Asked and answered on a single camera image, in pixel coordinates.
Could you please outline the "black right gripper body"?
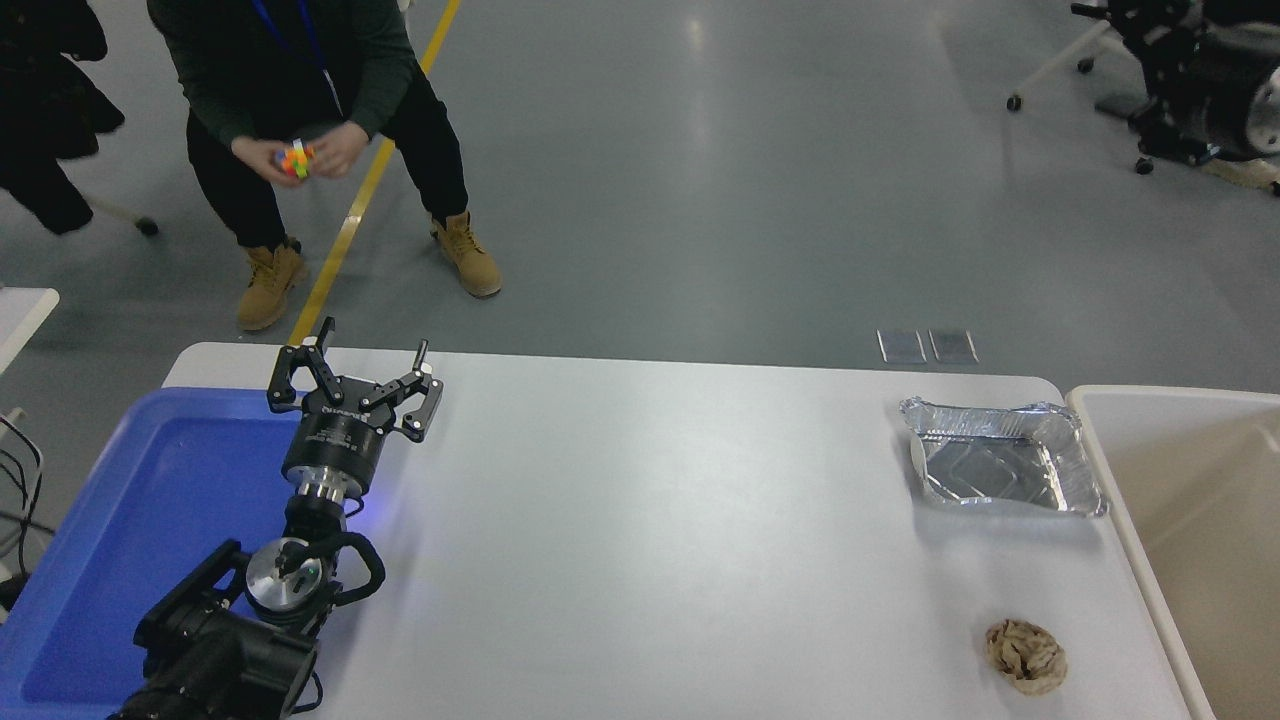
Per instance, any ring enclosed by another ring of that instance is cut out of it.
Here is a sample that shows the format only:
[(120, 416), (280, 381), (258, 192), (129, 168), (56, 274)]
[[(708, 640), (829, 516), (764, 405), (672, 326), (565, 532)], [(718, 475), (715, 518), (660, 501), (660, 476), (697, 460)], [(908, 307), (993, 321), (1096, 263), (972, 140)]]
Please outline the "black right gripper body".
[(1263, 86), (1260, 28), (1215, 28), (1199, 36), (1170, 85), (1170, 111), (1181, 131), (1236, 159), (1263, 156), (1249, 137), (1254, 96)]

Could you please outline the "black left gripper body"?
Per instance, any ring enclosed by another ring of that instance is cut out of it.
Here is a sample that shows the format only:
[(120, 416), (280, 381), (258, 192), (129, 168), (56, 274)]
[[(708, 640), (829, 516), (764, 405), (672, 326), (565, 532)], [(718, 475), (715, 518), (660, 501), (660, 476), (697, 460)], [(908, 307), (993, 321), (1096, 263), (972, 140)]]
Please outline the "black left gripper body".
[(302, 418), (280, 474), (291, 484), (329, 486), (347, 498), (364, 497), (372, 483), (387, 438), (387, 409), (332, 407), (302, 402)]

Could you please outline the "person's right hand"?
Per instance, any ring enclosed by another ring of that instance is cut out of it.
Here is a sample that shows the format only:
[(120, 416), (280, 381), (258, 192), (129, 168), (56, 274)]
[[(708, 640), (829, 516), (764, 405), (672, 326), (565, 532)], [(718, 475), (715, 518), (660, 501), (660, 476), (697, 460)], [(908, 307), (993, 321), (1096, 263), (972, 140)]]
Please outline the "person's right hand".
[(247, 135), (238, 136), (230, 142), (230, 151), (238, 160), (266, 182), (280, 187), (296, 187), (300, 183), (298, 178), (285, 173), (275, 161), (275, 155), (289, 147), (282, 141)]

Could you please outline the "person's left hand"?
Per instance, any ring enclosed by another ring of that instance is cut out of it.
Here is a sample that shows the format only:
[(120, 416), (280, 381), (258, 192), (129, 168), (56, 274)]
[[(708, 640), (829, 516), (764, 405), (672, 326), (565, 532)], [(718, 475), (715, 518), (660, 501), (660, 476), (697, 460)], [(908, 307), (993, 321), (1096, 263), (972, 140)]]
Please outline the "person's left hand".
[(314, 151), (308, 173), (326, 179), (340, 179), (349, 174), (369, 145), (370, 136), (361, 126), (353, 122), (335, 126), (308, 141), (308, 147)]

